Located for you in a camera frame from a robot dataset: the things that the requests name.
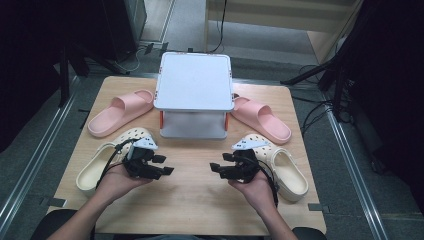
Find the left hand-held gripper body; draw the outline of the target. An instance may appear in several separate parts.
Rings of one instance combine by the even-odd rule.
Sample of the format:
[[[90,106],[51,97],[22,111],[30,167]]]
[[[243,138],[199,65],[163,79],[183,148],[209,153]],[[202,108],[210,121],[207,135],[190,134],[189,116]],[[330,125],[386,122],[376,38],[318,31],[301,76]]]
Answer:
[[[155,166],[149,165],[155,156],[158,148],[151,137],[143,137],[136,140],[126,154],[123,164],[131,177],[146,179],[158,179],[158,172]]]

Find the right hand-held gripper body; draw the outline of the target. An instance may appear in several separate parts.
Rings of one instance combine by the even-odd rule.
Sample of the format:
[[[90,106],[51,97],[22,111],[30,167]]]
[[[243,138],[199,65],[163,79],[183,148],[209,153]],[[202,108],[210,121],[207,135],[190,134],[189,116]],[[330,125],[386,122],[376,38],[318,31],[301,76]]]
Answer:
[[[254,149],[267,145],[267,141],[254,141],[241,139],[232,146],[235,155],[235,162],[230,167],[228,178],[231,180],[241,180],[249,183],[259,171],[263,171],[260,161],[257,159]]]

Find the cream perforated clog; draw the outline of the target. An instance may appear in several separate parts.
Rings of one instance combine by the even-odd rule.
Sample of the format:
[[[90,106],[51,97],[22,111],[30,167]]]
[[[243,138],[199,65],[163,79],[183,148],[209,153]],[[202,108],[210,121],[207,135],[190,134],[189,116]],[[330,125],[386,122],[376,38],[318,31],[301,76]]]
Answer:
[[[86,196],[91,197],[96,190],[105,168],[113,163],[119,163],[128,153],[132,140],[153,136],[141,127],[126,130],[113,141],[103,143],[98,147],[89,163],[79,172],[76,178],[77,188]]]
[[[283,147],[258,134],[246,135],[235,146],[242,150],[252,149],[256,158],[266,163],[276,179],[278,193],[285,200],[297,202],[308,193],[308,181]]]

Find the pink slide slipper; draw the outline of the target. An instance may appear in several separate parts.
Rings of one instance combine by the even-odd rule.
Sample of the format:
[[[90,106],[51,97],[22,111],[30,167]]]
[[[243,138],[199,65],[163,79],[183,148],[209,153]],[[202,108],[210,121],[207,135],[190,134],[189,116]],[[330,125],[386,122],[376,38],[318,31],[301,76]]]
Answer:
[[[154,95],[140,89],[114,97],[110,105],[97,114],[89,123],[88,131],[95,137],[106,137],[130,121],[144,115],[153,108]]]
[[[234,99],[231,114],[275,144],[282,145],[291,138],[291,129],[266,104],[239,96]]]

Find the white two-tier shoe rack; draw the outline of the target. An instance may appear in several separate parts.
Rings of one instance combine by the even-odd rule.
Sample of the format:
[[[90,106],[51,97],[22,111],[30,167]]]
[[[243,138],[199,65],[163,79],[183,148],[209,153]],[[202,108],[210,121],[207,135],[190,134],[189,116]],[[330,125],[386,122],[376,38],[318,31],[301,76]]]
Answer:
[[[226,55],[167,52],[162,56],[154,107],[165,138],[227,137],[234,108],[231,60]]]

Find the person's right hand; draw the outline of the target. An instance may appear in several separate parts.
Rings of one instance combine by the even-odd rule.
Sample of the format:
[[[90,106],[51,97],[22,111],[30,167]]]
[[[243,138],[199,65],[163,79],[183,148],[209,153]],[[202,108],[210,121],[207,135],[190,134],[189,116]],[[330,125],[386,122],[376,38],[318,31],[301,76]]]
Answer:
[[[258,173],[249,183],[241,183],[236,180],[229,180],[228,183],[242,193],[259,215],[276,210],[268,180],[262,173]]]

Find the person's left hand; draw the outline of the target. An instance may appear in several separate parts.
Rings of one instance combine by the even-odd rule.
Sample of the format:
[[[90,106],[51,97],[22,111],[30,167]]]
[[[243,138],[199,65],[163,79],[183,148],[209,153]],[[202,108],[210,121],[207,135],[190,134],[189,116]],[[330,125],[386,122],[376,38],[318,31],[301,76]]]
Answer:
[[[123,165],[113,165],[102,178],[94,199],[97,203],[110,205],[131,190],[151,182],[151,179],[131,177]]]

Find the person's grey-blue clothing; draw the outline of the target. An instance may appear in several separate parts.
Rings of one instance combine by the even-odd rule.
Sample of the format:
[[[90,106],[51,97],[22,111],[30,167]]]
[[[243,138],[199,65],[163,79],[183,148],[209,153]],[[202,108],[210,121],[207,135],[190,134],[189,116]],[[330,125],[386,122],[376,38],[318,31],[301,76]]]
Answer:
[[[157,235],[132,237],[130,240],[266,240],[260,236],[200,236],[200,235]]]

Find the grey tape piece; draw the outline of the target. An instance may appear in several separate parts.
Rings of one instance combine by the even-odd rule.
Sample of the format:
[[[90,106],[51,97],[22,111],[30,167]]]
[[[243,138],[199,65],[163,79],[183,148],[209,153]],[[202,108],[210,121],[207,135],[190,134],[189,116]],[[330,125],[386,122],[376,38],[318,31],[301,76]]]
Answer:
[[[65,199],[49,198],[49,197],[43,197],[40,201],[40,204],[43,206],[52,206],[52,207],[59,207],[59,208],[64,207],[66,203],[67,201]]]
[[[322,213],[330,213],[330,208],[327,205],[322,205],[320,203],[309,203],[308,209],[310,211],[320,211]]]

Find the black tripod stand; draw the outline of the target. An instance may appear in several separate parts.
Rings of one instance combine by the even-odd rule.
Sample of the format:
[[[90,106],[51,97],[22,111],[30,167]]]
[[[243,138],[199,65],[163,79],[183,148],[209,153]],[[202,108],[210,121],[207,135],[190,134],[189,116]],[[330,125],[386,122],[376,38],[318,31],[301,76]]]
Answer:
[[[87,76],[89,67],[85,61],[85,56],[91,58],[104,68],[118,75],[128,75],[129,72],[120,70],[117,66],[108,62],[100,55],[89,51],[85,47],[67,42],[60,50],[59,75],[60,75],[60,102],[58,107],[62,108],[70,99],[70,81],[69,81],[69,66],[72,66],[74,71],[82,76]]]

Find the black metal stand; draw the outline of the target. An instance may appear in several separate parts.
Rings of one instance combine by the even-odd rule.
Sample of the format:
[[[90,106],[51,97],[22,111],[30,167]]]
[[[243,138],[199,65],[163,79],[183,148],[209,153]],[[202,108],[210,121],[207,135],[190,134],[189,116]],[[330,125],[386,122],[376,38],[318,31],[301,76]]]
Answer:
[[[333,115],[337,121],[341,120],[342,111],[342,92],[345,80],[347,79],[347,70],[345,65],[348,62],[348,53],[357,38],[358,30],[356,27],[357,18],[363,5],[363,0],[357,0],[351,13],[348,15],[341,32],[334,44],[334,54],[326,62],[314,67],[307,72],[294,77],[290,80],[281,81],[282,85],[295,85],[309,77],[323,73],[318,82],[321,91],[326,92],[332,85],[335,85],[334,96],[332,98]]]

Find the dark cabinet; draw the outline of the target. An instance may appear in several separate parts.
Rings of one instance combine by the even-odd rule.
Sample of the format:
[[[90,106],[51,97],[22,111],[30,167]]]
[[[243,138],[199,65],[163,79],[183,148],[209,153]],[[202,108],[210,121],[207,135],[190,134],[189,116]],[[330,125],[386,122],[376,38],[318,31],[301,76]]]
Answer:
[[[144,0],[102,0],[113,59],[120,62],[135,53],[147,20]]]

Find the light wooden shelf unit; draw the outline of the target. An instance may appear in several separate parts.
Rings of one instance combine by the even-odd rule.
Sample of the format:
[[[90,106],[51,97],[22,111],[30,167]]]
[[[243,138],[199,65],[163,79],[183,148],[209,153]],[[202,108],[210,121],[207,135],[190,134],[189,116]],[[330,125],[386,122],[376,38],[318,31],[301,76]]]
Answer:
[[[364,0],[206,0],[209,20],[305,30],[319,63],[328,60],[336,43],[348,34]]]

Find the metal floor rail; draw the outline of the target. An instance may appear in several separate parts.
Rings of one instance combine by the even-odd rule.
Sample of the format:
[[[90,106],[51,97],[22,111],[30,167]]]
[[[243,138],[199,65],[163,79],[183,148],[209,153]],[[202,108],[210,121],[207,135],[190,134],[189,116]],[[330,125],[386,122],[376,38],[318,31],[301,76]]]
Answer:
[[[326,111],[330,126],[340,148],[341,155],[347,167],[347,171],[351,178],[353,187],[359,199],[371,234],[374,240],[389,240],[389,236],[383,224],[382,218],[359,169],[356,158],[352,152],[350,144],[348,143],[342,125],[336,120],[336,117],[334,116],[335,108],[333,106],[326,106]]]
[[[81,85],[79,77],[70,80],[70,97],[59,107],[55,92],[24,126],[12,144],[0,153],[0,238],[8,231],[41,163],[74,102]]]

